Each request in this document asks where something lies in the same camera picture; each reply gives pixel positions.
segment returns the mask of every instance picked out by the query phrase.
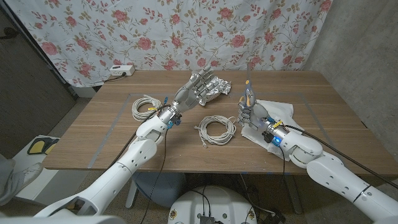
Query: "cable bundle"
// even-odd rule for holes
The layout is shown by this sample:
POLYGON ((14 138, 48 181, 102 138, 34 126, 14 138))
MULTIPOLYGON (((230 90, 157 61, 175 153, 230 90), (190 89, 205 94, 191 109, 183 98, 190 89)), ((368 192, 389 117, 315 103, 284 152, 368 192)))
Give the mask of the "cable bundle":
POLYGON ((152 103, 154 108, 159 108, 160 106, 162 106, 162 103, 158 99, 155 99, 148 95, 144 95, 143 98, 136 100, 132 104, 131 111, 132 111, 132 116, 134 117, 135 120, 144 121, 152 113, 151 110, 143 112, 143 113, 138 112, 138 108, 147 103, 152 103))
POLYGON ((236 131, 236 126, 234 125, 235 121, 236 118, 234 116, 230 118, 226 118, 220 115, 206 116, 205 118, 203 118, 202 121, 200 121, 199 127, 195 126, 194 128, 199 130, 199 136, 203 143, 203 147, 207 147, 205 140, 208 141, 210 144, 217 144, 219 146, 223 146, 227 144, 235 134, 236 131), (207 134, 206 127, 212 122, 219 122, 225 125, 226 132, 220 136, 209 136, 207 134))

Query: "curtain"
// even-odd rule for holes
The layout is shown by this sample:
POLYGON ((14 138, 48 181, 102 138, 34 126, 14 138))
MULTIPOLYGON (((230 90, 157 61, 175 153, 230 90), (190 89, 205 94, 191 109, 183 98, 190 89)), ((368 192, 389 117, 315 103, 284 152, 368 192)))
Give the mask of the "curtain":
POLYGON ((300 70, 331 0, 6 0, 73 86, 138 70, 300 70))

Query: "power strip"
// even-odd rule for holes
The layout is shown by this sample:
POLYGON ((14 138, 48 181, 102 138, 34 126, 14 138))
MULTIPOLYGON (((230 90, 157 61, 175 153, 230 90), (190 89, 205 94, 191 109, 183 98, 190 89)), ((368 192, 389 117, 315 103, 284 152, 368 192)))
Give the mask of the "power strip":
POLYGON ((110 71, 112 76, 121 76, 123 72, 126 72, 126 76, 131 76, 135 69, 132 65, 113 65, 110 71))

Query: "gray wall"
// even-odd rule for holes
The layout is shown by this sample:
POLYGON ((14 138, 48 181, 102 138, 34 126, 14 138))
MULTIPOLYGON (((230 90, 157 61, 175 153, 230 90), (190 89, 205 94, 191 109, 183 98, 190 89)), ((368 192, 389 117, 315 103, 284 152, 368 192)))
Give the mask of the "gray wall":
POLYGON ((323 74, 396 161, 397 48, 398 1, 334 0, 304 67, 323 74))

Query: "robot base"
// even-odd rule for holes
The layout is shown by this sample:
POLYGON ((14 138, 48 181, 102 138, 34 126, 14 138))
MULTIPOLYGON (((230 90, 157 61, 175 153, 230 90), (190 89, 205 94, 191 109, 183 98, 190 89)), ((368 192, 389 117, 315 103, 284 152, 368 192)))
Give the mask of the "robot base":
MULTIPOLYGON (((204 187, 197 187, 194 190, 203 193, 203 188, 204 187)), ((209 200, 211 217, 214 218, 214 221, 220 221, 224 224, 257 223, 256 214, 251 204, 235 191, 226 187, 210 185, 206 186, 204 195, 209 200)), ((205 203, 205 216, 209 217, 209 205, 207 200, 202 198, 201 194, 189 191, 174 202, 170 209, 167 223, 200 224, 200 217, 203 216, 203 200, 205 203)))

